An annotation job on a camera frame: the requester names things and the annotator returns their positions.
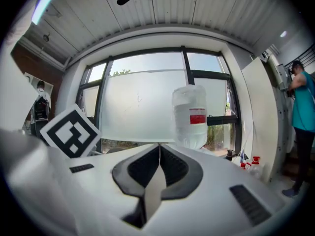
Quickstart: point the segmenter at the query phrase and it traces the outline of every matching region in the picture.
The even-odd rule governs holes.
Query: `corrugated ceiling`
[[[64,63],[109,35],[145,25],[201,26],[255,47],[291,18],[284,0],[131,0],[123,6],[116,1],[52,0],[25,37]],[[49,42],[44,34],[49,34]]]

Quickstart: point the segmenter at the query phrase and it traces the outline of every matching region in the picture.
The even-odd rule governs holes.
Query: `red label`
[[[197,115],[197,116],[190,116],[190,123],[191,124],[200,124],[206,122],[205,115]]]

